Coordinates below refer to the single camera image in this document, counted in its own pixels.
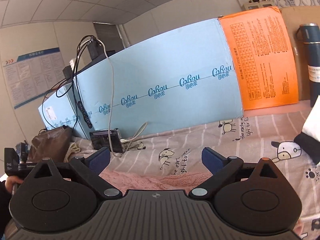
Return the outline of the person's left hand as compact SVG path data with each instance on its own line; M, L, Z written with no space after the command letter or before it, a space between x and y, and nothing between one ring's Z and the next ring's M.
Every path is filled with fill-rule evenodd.
M15 184L22 184L24 182L23 179L18 176L9 176L5 181L5 188L9 193L12 193L12 189Z

